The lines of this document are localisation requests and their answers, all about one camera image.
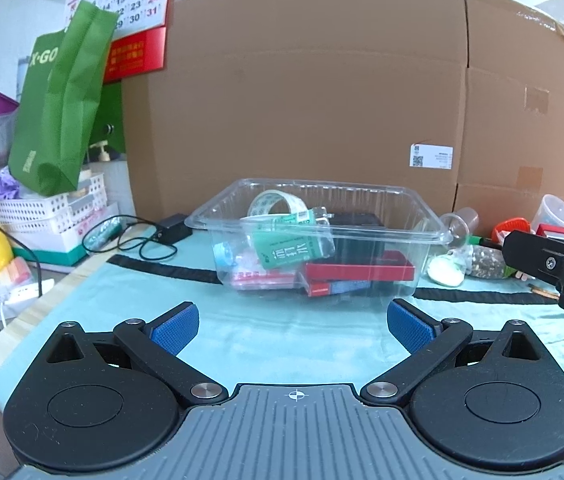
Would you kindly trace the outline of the clear patterned tape roll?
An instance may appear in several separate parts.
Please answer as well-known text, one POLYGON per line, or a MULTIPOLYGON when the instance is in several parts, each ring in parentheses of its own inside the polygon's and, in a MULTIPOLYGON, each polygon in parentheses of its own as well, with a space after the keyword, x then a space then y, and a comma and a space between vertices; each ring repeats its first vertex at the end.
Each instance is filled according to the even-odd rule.
POLYGON ((267 190, 259 193, 250 203, 247 209, 247 217, 265 217, 273 214, 284 216, 284 214, 299 214, 306 211, 308 207, 305 202, 290 193, 267 190))

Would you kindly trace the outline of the red silicone scrubber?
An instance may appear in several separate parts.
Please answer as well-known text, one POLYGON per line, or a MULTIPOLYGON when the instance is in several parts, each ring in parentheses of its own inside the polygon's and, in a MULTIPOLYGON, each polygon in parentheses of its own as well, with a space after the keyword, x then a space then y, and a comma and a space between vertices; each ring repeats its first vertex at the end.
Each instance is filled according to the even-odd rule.
POLYGON ((491 240, 494 243, 502 244, 504 239, 513 231, 524 233, 532 232, 530 222, 523 217, 515 217, 497 223, 491 230, 491 240))

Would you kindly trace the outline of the beige round plastic lid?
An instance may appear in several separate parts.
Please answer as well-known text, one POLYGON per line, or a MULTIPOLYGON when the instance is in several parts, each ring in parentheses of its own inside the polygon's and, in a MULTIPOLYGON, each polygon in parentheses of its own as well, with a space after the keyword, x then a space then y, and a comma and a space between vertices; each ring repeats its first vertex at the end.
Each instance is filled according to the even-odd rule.
POLYGON ((430 280, 446 287, 460 286, 465 277, 463 269, 448 255, 431 258, 426 272, 430 280))

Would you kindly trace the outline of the bag of dried seeds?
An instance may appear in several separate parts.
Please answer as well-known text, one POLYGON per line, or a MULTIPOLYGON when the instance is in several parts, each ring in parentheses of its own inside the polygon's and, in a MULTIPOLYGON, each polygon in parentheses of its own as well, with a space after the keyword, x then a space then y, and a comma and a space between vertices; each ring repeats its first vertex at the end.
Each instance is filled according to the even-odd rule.
POLYGON ((510 278, 513 270, 504 262, 502 251, 497 248, 470 245, 466 251, 465 273, 483 280, 510 278))

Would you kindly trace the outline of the clear plastic cup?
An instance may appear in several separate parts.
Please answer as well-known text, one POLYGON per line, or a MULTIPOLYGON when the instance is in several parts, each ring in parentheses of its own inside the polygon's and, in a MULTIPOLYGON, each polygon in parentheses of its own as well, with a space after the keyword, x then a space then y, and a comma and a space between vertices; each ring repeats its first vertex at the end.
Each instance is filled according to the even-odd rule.
POLYGON ((458 249, 467 245, 480 224, 480 215, 471 207, 447 212, 439 219, 449 232, 450 239, 447 246, 450 249, 458 249))

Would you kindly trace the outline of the red flat box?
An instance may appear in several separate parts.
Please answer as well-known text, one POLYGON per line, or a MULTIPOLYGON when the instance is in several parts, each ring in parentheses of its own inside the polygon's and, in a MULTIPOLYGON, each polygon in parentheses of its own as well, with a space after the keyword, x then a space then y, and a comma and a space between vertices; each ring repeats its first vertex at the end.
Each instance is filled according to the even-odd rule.
POLYGON ((386 250, 363 263, 306 263, 300 276, 309 297, 326 297, 365 292, 374 285, 411 282, 416 267, 399 250, 386 250))

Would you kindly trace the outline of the black box in container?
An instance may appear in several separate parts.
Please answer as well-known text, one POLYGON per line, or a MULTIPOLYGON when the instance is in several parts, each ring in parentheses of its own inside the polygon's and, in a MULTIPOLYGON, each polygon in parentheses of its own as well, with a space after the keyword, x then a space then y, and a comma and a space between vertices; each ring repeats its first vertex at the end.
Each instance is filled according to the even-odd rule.
MULTIPOLYGON (((370 212, 333 212, 329 218, 332 228, 352 228, 358 230, 384 230, 382 221, 370 212)), ((371 240, 369 235, 363 235, 361 240, 355 240, 352 234, 334 238, 335 255, 337 259, 353 262, 354 260, 372 259, 382 254, 383 243, 371 240)))

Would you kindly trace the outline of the white power strip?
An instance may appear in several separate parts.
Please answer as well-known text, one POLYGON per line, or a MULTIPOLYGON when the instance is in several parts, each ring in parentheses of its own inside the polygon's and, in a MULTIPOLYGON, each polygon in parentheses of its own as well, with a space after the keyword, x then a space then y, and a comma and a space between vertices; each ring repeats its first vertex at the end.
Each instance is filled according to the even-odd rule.
POLYGON ((41 287, 37 284, 20 285, 12 288, 8 292, 0 292, 0 330, 5 321, 16 318, 30 304, 39 298, 39 291, 43 294, 50 292, 54 286, 54 279, 49 278, 41 282, 41 287))

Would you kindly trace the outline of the white perforated storage basket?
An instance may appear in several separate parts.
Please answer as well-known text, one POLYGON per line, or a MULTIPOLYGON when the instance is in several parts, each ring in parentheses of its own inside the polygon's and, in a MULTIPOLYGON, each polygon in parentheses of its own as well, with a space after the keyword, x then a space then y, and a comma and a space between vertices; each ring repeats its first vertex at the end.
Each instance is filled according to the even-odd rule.
POLYGON ((81 245, 98 222, 119 213, 107 197, 104 174, 84 170, 74 192, 43 197, 21 192, 19 198, 0 200, 0 223, 6 232, 28 246, 13 252, 29 262, 74 266, 86 255, 81 245))

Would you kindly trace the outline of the green tissue packet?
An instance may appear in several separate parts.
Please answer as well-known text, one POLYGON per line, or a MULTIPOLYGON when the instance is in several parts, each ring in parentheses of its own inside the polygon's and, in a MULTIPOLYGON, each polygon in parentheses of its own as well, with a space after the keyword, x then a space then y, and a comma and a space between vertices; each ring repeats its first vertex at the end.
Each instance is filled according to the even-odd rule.
POLYGON ((329 214, 322 207, 299 214, 247 217, 241 224, 266 270, 330 258, 335 252, 329 214))

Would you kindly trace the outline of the clear plastic clamshell container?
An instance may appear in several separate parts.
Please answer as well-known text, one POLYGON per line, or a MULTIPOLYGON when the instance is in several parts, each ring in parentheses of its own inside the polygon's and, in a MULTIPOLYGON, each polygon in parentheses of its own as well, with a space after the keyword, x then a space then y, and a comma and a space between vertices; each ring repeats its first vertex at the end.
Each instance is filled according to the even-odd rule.
POLYGON ((408 188, 311 180, 236 181, 186 223, 208 233, 221 284, 316 299, 408 296, 451 240, 408 188))

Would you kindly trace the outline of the white shipping label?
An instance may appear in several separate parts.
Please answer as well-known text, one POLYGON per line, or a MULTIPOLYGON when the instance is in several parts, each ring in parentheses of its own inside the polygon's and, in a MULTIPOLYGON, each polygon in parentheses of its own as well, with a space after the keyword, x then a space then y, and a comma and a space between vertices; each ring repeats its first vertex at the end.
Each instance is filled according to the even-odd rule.
POLYGON ((412 168, 451 170, 453 147, 447 145, 412 144, 409 166, 412 168))

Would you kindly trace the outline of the small pump bottle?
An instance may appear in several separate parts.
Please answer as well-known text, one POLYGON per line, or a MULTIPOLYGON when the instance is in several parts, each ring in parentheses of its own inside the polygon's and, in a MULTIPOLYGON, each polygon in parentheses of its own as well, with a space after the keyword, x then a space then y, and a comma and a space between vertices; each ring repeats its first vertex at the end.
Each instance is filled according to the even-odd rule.
POLYGON ((106 124, 104 127, 104 139, 99 140, 96 143, 92 143, 89 148, 90 150, 96 150, 96 154, 98 154, 98 161, 99 162, 109 162, 111 160, 111 155, 108 154, 106 147, 108 145, 108 138, 110 135, 115 131, 115 128, 111 124, 106 124))

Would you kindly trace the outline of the large brown cardboard box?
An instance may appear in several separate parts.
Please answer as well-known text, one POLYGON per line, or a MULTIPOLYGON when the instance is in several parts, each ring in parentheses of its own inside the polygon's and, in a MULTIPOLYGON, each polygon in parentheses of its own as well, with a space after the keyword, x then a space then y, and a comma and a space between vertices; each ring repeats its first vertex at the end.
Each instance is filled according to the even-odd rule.
POLYGON ((170 0, 162 70, 122 83, 138 214, 189 212, 244 178, 397 185, 453 206, 465 0, 170 0), (453 147, 451 170, 409 166, 453 147))

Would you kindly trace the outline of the green fabric bag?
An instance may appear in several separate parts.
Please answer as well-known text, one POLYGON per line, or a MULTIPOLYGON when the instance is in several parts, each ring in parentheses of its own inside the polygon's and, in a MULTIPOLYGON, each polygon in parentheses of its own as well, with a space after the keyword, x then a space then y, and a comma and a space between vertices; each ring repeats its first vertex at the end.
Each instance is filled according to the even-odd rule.
POLYGON ((37 38, 8 166, 37 194, 76 190, 102 93, 117 15, 81 1, 68 26, 37 38))

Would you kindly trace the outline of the red wall calendar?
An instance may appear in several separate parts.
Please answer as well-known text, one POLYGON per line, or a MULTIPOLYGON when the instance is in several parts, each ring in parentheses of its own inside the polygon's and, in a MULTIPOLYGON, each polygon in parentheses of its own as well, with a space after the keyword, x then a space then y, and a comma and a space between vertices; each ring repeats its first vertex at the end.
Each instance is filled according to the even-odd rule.
MULTIPOLYGON (((66 0, 70 20, 82 0, 66 0)), ((86 0, 117 14, 104 81, 161 70, 165 64, 168 0, 86 0)))

